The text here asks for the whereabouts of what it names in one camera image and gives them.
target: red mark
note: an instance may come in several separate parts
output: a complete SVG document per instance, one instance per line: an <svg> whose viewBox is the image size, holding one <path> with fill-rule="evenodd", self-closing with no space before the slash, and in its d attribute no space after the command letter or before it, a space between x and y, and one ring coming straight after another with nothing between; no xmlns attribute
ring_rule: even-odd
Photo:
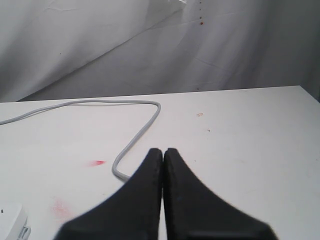
<svg viewBox="0 0 320 240"><path fill-rule="evenodd" d="M95 166L102 165L102 164L105 164L105 163L106 163L106 161L92 161L89 164L89 167L95 167Z"/></svg>
<svg viewBox="0 0 320 240"><path fill-rule="evenodd" d="M73 214L67 207L66 203L56 197L54 198L51 210L54 213L56 220L60 222L66 222L73 218Z"/></svg>

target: white cable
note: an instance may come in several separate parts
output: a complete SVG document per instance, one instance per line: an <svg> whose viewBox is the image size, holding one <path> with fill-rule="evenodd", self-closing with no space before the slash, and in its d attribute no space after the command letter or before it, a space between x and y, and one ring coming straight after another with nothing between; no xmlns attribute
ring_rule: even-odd
<svg viewBox="0 0 320 240"><path fill-rule="evenodd" d="M38 108L35 110L32 110L30 112L27 112L25 114L22 114L20 116L0 121L0 125L13 123L22 119L25 119L33 114L36 114L38 112L43 112L47 110L57 109L64 106L74 105L74 104L85 104L85 103L104 103L104 104L151 104L157 106L156 112L153 114L153 116L150 118L150 120L138 131L138 133L131 139L131 141L124 147L124 149L116 156L113 165L112 165L112 173L121 179L122 181L126 182L130 177L120 171L117 170L117 166L121 159L126 155L126 153L135 145L135 143L141 138L141 136L150 128L152 123L156 120L158 117L160 111L161 111L161 105L159 102L156 101L147 101L147 100L77 100L77 101L68 101L65 103L53 105L53 106L46 106L42 108Z"/></svg>

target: white table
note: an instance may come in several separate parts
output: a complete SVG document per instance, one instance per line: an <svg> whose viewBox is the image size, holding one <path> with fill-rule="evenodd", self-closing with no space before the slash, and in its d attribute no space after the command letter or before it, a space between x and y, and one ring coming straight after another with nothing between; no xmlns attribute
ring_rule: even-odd
<svg viewBox="0 0 320 240"><path fill-rule="evenodd" d="M108 99L162 104L121 171L131 175L149 148L177 148L212 191L269 223L280 240L319 239L320 104L301 87ZM1 103L0 121L62 102ZM52 239L123 185L111 173L114 158L155 109L66 106L0 126L0 202L23 204L30 240ZM160 240L165 231L162 208Z"/></svg>

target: red stain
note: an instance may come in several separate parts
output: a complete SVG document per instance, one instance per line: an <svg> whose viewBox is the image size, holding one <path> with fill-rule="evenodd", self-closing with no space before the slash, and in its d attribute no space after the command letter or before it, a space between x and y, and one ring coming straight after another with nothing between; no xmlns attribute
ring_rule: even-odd
<svg viewBox="0 0 320 240"><path fill-rule="evenodd" d="M89 164L89 167L95 167L95 166L99 166L99 165L102 165L102 164L105 164L106 161L92 161L90 164Z"/></svg>
<svg viewBox="0 0 320 240"><path fill-rule="evenodd" d="M67 207L67 204L59 198L54 198L51 210L58 221L65 222L73 218L73 214Z"/></svg>

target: white plastic object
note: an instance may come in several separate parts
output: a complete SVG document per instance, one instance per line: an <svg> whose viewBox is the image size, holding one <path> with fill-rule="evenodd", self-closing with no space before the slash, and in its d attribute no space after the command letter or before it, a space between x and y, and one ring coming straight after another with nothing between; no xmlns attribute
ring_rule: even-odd
<svg viewBox="0 0 320 240"><path fill-rule="evenodd" d="M0 202L0 240L27 240L27 214L20 203Z"/></svg>

